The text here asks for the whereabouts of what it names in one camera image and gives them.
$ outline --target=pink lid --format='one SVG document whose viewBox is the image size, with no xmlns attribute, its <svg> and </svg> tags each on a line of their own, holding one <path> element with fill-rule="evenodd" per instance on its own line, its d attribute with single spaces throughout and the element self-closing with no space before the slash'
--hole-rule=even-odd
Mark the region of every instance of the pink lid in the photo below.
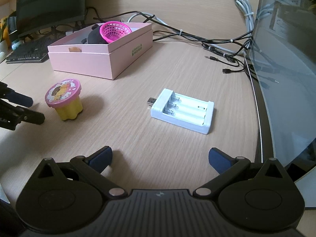
<svg viewBox="0 0 316 237">
<path fill-rule="evenodd" d="M 77 79 L 65 79 L 53 85 L 45 95 L 49 107 L 60 108 L 77 99 L 81 84 Z"/>
</svg>

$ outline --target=keyboard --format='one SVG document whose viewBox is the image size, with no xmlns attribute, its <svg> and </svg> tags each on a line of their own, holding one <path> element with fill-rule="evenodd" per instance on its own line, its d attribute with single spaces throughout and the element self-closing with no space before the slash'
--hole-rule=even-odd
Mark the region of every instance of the keyboard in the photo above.
<svg viewBox="0 0 316 237">
<path fill-rule="evenodd" d="M 52 36 L 42 37 L 37 40 L 21 44 L 16 50 L 11 53 L 6 59 L 7 64 L 11 63 L 41 63 L 48 59 L 47 46 L 56 42 L 58 39 L 52 38 Z"/>
</svg>

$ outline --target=pink box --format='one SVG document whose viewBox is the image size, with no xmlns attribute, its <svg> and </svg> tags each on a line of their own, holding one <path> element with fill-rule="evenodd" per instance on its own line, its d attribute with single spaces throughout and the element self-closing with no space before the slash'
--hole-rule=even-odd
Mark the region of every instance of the pink box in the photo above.
<svg viewBox="0 0 316 237">
<path fill-rule="evenodd" d="M 125 23 L 132 33 L 109 44 L 82 44 L 91 26 L 48 46 L 54 70 L 115 79 L 130 64 L 153 46 L 150 23 Z"/>
</svg>

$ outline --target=pink plastic basket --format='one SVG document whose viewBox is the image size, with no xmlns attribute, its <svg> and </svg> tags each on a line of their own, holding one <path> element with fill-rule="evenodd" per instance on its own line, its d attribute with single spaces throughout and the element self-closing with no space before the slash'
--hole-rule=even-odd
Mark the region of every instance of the pink plastic basket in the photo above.
<svg viewBox="0 0 316 237">
<path fill-rule="evenodd" d="M 100 27 L 100 35 L 108 43 L 114 42 L 131 32 L 129 26 L 119 21 L 109 21 Z"/>
</svg>

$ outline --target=yellow container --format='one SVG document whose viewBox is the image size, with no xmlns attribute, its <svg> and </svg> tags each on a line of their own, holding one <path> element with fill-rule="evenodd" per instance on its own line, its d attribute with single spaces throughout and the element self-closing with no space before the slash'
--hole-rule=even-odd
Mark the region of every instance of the yellow container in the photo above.
<svg viewBox="0 0 316 237">
<path fill-rule="evenodd" d="M 81 85 L 77 79 L 66 79 L 52 86 L 45 95 L 49 107 L 54 108 L 62 120 L 76 119 L 83 107 L 79 98 Z"/>
</svg>

